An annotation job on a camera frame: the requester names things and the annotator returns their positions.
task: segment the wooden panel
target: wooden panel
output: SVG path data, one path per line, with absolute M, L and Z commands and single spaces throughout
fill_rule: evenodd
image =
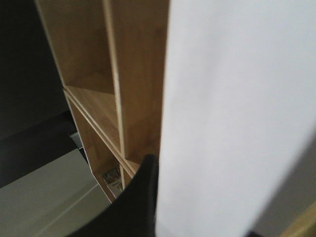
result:
M 113 83 L 102 1 L 36 3 L 64 85 L 94 73 Z
M 124 159 L 121 154 L 112 146 L 112 144 L 109 142 L 108 138 L 105 136 L 104 132 L 100 129 L 99 126 L 96 126 L 95 122 L 91 120 L 91 117 L 86 113 L 86 111 L 80 106 L 77 102 L 77 100 L 71 95 L 71 93 L 68 90 L 64 90 L 66 98 L 68 101 L 71 101 L 73 105 L 77 108 L 78 111 L 82 114 L 82 116 L 87 120 L 89 125 L 95 130 L 95 132 L 99 135 L 101 140 L 104 144 L 107 145 L 109 150 L 114 154 L 114 156 L 117 158 L 119 163 L 123 166 L 124 170 L 130 175 L 134 176 L 134 174 L 137 172 L 139 168 L 139 164 L 134 163 L 132 161 L 128 161 Z
M 111 145 L 120 152 L 118 120 L 115 106 L 115 97 L 112 94 L 94 90 L 66 86 L 72 97 L 82 110 L 85 110 L 89 119 L 102 130 Z
M 160 138 L 167 0 L 105 0 L 122 154 Z
M 102 175 L 108 170 L 117 167 L 119 163 L 76 106 L 70 100 L 68 102 L 75 118 L 91 172 L 109 200 L 113 201 L 115 198 L 103 180 Z

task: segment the item on shelf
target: item on shelf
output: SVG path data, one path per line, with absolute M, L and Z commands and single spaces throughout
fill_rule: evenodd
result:
M 119 166 L 111 169 L 103 175 L 103 179 L 112 194 L 117 198 L 123 191 L 122 179 L 120 177 Z

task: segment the white panel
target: white panel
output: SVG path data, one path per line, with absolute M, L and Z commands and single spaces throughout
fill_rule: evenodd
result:
M 315 1 L 171 1 L 157 234 L 246 233 L 316 125 Z

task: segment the white floor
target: white floor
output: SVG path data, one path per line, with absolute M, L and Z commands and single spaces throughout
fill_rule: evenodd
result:
M 0 236 L 64 237 L 109 204 L 74 150 L 0 189 Z

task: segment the floor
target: floor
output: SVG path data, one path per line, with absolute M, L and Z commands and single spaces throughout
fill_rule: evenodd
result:
M 70 111 L 0 141 L 0 188 L 74 150 Z
M 110 203 L 75 149 L 0 189 L 0 236 L 64 237 Z

